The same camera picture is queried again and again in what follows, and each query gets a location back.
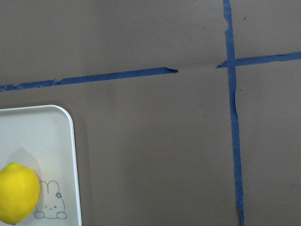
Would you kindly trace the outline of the yellow lemon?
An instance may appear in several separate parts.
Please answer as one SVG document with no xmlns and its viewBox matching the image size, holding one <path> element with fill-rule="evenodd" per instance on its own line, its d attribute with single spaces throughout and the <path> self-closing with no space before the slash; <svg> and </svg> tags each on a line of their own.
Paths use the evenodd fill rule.
<svg viewBox="0 0 301 226">
<path fill-rule="evenodd" d="M 0 171 L 0 220 L 15 225 L 35 209 L 40 195 L 36 173 L 12 162 Z"/>
</svg>

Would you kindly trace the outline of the cream rabbit tray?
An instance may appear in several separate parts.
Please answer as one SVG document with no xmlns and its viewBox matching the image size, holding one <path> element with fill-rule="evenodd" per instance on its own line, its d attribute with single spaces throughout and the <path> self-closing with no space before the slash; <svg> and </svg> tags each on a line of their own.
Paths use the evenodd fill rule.
<svg viewBox="0 0 301 226">
<path fill-rule="evenodd" d="M 2 109 L 0 165 L 16 162 L 35 171 L 40 199 L 23 226 L 82 224 L 73 121 L 56 105 Z"/>
</svg>

